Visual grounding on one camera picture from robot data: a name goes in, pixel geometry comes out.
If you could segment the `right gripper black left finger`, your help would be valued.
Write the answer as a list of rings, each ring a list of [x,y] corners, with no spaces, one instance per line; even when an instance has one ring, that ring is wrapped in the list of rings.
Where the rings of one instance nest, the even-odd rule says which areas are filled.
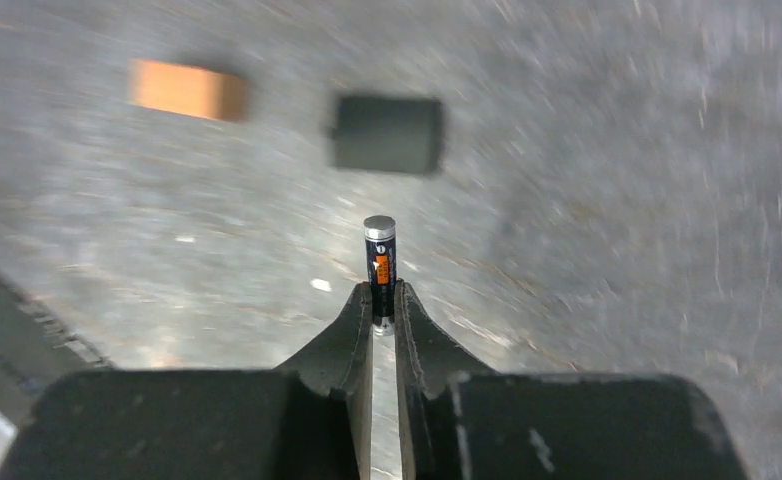
[[[0,479],[366,479],[371,302],[268,370],[90,370],[53,383]]]

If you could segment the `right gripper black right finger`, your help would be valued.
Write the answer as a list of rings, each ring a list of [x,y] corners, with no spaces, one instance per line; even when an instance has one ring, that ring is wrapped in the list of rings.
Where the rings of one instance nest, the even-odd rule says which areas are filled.
[[[395,294],[407,479],[743,479],[715,403],[659,373],[501,373]]]

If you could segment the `black battery cover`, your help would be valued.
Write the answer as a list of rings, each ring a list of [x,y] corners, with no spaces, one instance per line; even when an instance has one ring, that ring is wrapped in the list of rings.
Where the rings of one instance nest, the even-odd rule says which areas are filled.
[[[432,176],[444,150],[444,103],[429,96],[340,92],[328,133],[337,169]]]

